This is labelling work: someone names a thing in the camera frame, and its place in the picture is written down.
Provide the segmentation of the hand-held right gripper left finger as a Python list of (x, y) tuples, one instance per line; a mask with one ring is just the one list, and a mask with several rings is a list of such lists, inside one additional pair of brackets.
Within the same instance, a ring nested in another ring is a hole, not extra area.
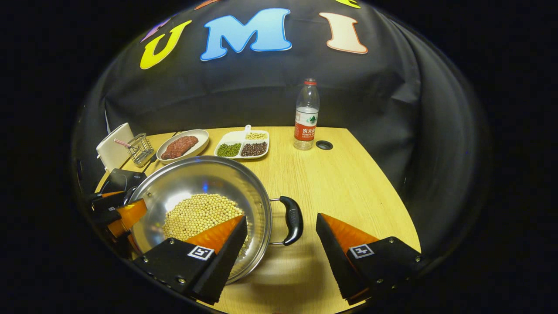
[(181, 241), (169, 237), (133, 264), (162, 286), (214, 305), (219, 301), (247, 236), (240, 215)]

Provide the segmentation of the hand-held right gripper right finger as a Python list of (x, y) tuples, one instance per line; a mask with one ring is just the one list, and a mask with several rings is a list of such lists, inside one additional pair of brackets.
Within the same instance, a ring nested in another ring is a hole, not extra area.
[(430, 264), (397, 237), (378, 239), (340, 219), (318, 213), (316, 232), (342, 297), (350, 304), (410, 290)]

